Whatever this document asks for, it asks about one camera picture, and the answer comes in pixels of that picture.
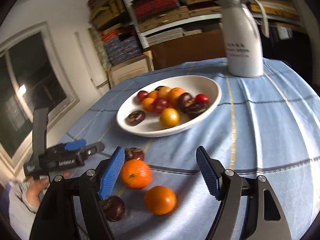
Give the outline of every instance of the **gray sleeve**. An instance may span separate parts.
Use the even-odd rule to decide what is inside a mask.
[[[29,240],[37,208],[26,200],[28,182],[15,184],[9,192],[10,224],[22,240]]]

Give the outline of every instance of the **human hand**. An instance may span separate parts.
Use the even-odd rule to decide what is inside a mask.
[[[40,206],[39,193],[46,189],[48,184],[48,179],[33,180],[26,191],[28,203],[38,208]]]

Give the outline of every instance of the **table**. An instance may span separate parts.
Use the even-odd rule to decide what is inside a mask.
[[[209,194],[196,164],[196,148],[204,146],[211,158],[240,176],[266,176],[286,215],[292,239],[299,239],[319,211],[320,99],[311,87],[281,61],[264,59],[265,74],[239,78],[227,72],[226,58],[189,62],[127,79],[94,104],[63,136],[61,142],[101,140],[103,153],[90,156],[77,177],[109,158],[117,146],[140,147],[152,169],[153,180],[143,190],[125,188],[118,181],[124,218],[110,222],[115,238],[153,240],[205,239],[219,202]],[[161,79],[201,75],[215,80],[222,98],[217,108],[195,127],[167,137],[129,134],[116,123],[117,110],[133,93]],[[155,216],[143,205],[145,190],[164,185],[175,191],[177,208]],[[75,199],[79,226],[85,231],[80,203]],[[242,197],[232,239],[239,239],[246,197]]]

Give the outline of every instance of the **window frame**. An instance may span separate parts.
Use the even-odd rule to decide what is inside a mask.
[[[10,37],[6,41],[0,44],[0,57],[4,56],[11,84],[13,86],[14,92],[19,100],[20,105],[22,106],[24,112],[30,121],[33,121],[33,113],[28,107],[28,104],[24,98],[19,93],[19,85],[14,74],[9,49],[12,48],[17,43],[25,40],[26,38],[41,33],[42,41],[49,59],[49,62],[52,66],[52,70],[62,87],[63,91],[66,94],[66,99],[64,99],[59,105],[57,105],[48,115],[48,128],[49,131],[59,119],[61,119],[71,108],[73,108],[80,100],[71,86],[67,75],[62,68],[61,61],[58,57],[57,51],[53,45],[53,40],[51,38],[48,25],[46,22],[29,27],[25,30],[22,30]],[[19,168],[23,165],[25,159],[32,152],[32,131],[26,136],[23,142],[20,144],[13,157],[10,157],[6,152],[4,147],[0,143],[0,160],[4,162],[7,168],[11,173],[16,174],[19,171]]]

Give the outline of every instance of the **white wall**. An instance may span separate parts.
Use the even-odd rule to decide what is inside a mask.
[[[101,97],[90,80],[84,65],[83,57],[76,43],[74,32],[79,32],[86,57],[95,73],[101,73],[100,80],[106,80],[101,64],[95,55],[87,28],[89,10],[88,0],[18,0],[0,27],[0,44],[14,34],[47,22],[60,59],[61,65],[80,100],[57,124],[48,132],[48,147],[56,144],[64,133]],[[8,178],[5,167],[0,163],[0,181]]]
[[[298,9],[300,20],[310,38],[312,50],[312,83],[320,86],[320,32],[319,23],[304,0],[293,0]]]

